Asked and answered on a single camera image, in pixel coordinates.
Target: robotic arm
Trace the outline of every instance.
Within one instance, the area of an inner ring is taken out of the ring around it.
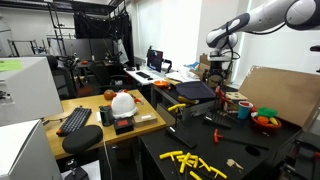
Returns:
[[[320,29],[320,0],[268,0],[212,30],[206,39],[212,51],[208,54],[208,60],[211,61],[210,71],[205,72],[205,77],[228,77],[232,63],[223,71],[222,62],[234,60],[232,48],[237,44],[235,32],[265,31],[281,23],[295,30]],[[231,58],[222,53],[225,49],[231,50]]]

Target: white hard hat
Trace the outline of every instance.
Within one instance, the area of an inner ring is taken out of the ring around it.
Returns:
[[[130,94],[125,92],[117,93],[111,103],[114,118],[125,118],[133,116],[138,108]]]

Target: monitor screen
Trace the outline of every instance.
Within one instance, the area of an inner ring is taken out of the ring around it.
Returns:
[[[47,57],[0,58],[0,126],[63,112]]]
[[[147,66],[153,70],[161,72],[162,65],[162,51],[157,51],[153,49],[148,50]]]

